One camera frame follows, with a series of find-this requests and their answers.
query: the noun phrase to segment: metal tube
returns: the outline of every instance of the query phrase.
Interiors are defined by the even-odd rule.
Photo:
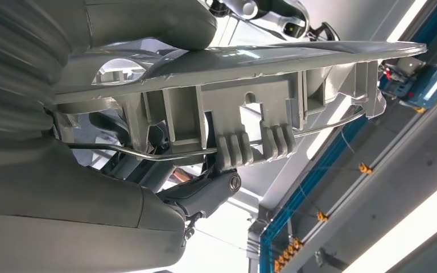
[[[297,134],[294,134],[294,137],[300,138],[306,135],[319,133],[324,129],[342,126],[346,123],[349,123],[351,121],[354,121],[355,119],[360,118],[362,115],[364,115],[364,113],[365,113],[364,110],[361,110],[358,113],[348,118],[341,119],[339,122],[330,125],[321,126],[318,128],[301,131]],[[105,144],[105,143],[66,143],[66,144],[70,149],[112,150],[112,151],[122,152],[124,154],[131,155],[131,156],[136,156],[141,159],[150,160],[150,161],[176,160],[176,159],[188,158],[190,156],[196,156],[196,155],[209,155],[217,152],[217,148],[208,148],[200,151],[179,152],[176,154],[165,154],[165,155],[152,155],[152,154],[137,152],[132,149],[124,148],[122,146],[113,145],[113,144]],[[260,139],[250,142],[251,146],[257,146],[260,144],[262,144],[262,141]]]

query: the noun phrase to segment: gray plastic bracket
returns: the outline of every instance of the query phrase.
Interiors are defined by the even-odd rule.
[[[378,60],[425,50],[422,44],[404,42],[178,50],[159,60],[146,57],[153,65],[145,66],[146,72],[135,82],[93,86],[90,78],[103,62],[116,57],[143,63],[145,58],[107,51],[89,55],[89,59],[72,59],[65,68],[69,73],[54,87],[55,104],[64,114],[122,110],[131,128],[133,147],[139,151],[146,149],[148,127],[165,120],[173,153],[205,148],[204,113],[211,111],[217,167],[232,169],[293,154],[297,146],[292,128],[302,130],[308,116],[323,111],[339,93],[362,106],[369,118],[383,113],[386,104],[377,89]],[[84,69],[89,71],[81,78],[78,74]],[[240,107],[250,102],[261,105],[262,152],[250,146],[241,122]],[[195,164],[203,159],[196,156],[174,164]]]

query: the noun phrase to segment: cable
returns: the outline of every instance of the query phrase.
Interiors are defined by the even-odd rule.
[[[202,231],[202,230],[200,230],[200,229],[195,229],[195,230],[196,230],[196,231],[199,231],[199,232],[201,232],[201,233],[203,233],[203,234],[205,234],[205,235],[207,235],[207,236],[209,236],[209,237],[211,237],[211,238],[213,238],[213,239],[215,239],[215,240],[218,240],[218,241],[220,241],[220,242],[222,242],[222,243],[226,243],[226,244],[229,245],[229,246],[233,246],[233,247],[235,247],[235,248],[237,248],[237,249],[240,249],[240,250],[243,250],[243,251],[246,251],[246,252],[250,252],[250,253],[253,253],[253,254],[259,254],[258,251],[257,251],[257,252],[254,252],[254,251],[251,251],[251,250],[245,249],[245,248],[243,248],[243,247],[236,246],[236,245],[234,245],[234,244],[232,244],[232,243],[229,243],[229,242],[227,242],[227,241],[225,241],[225,240],[222,240],[222,239],[220,239],[220,238],[217,238],[217,237],[215,237],[214,235],[211,235],[211,234],[209,234],[209,233],[207,233],[207,232],[204,232],[204,231]]]
[[[338,169],[338,170],[345,170],[345,171],[355,171],[355,172],[359,171],[358,169],[344,168],[344,167],[333,167],[333,166],[317,167],[317,168],[310,169],[307,172],[301,173],[300,176],[299,176],[299,179],[302,179],[302,177],[304,175],[307,175],[307,174],[309,174],[311,172],[321,171],[321,170],[324,170],[324,169],[326,169],[327,171],[329,171],[330,169]],[[306,192],[302,188],[302,184],[299,184],[299,190],[302,193],[302,195],[304,196],[304,200],[307,200],[307,202],[309,202],[318,211],[318,213],[322,213],[323,214],[323,211],[307,196]],[[308,216],[308,217],[317,218],[317,216],[313,216],[313,215],[310,215],[308,213],[304,213],[304,212],[301,212],[301,211],[298,211],[298,210],[285,209],[285,208],[282,208],[282,209],[291,211],[293,213],[300,213],[300,214],[303,214],[303,215]]]
[[[351,147],[351,145],[349,144],[349,142],[346,140],[346,137],[344,136],[344,132],[343,129],[341,128],[341,137],[343,137],[344,142],[346,143],[346,145],[348,146],[348,148],[351,150],[351,152],[355,155],[356,152],[354,151],[353,147]]]
[[[309,129],[301,131],[297,134],[294,134],[294,138],[300,138],[304,137],[306,135],[312,135],[321,132],[324,129],[328,128],[334,128],[342,126],[346,123],[352,122],[358,118],[360,118],[362,115],[364,115],[364,110],[359,111],[358,113],[348,117],[341,119],[339,122],[320,126],[318,128]],[[132,149],[128,149],[122,146],[114,145],[114,144],[103,144],[103,143],[66,143],[69,148],[71,149],[96,149],[96,150],[112,150],[117,152],[122,152],[123,154],[136,156],[138,158],[147,159],[150,161],[168,161],[168,160],[176,160],[176,159],[182,159],[182,158],[188,158],[191,156],[198,156],[198,155],[209,155],[214,154],[217,152],[217,148],[207,148],[201,151],[191,151],[191,152],[179,152],[175,154],[165,154],[165,155],[151,155],[147,153],[138,152]],[[262,140],[254,140],[250,142],[251,146],[257,146],[262,144]]]

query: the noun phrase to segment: bolt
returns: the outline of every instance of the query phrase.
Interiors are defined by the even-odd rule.
[[[241,184],[242,184],[242,181],[240,180],[239,176],[232,176],[232,178],[230,180],[230,189],[233,192],[237,192],[238,189],[240,189]]]

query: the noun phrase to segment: orange clamp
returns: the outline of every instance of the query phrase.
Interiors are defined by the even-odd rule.
[[[294,238],[294,248],[296,250],[299,250],[303,246],[304,246],[304,244],[299,239]]]
[[[327,220],[329,220],[329,217],[327,217],[327,215],[325,215],[323,212],[318,211],[318,220],[321,222],[327,222]]]
[[[361,162],[361,164],[359,164],[359,171],[365,174],[370,175],[371,173],[373,173],[373,169],[369,168],[368,165],[364,164]]]
[[[294,256],[297,253],[297,249],[294,248],[294,245],[288,245],[287,251],[289,251],[289,254]]]
[[[424,112],[426,112],[426,108],[424,108],[424,107],[415,107],[413,109],[415,109],[415,111],[420,113],[420,114],[423,114]]]
[[[284,250],[282,253],[282,256],[284,256],[284,260],[290,260],[292,257],[289,255],[289,252],[287,250]]]
[[[279,273],[279,271],[281,270],[281,264],[279,263],[278,260],[274,261],[274,273]]]

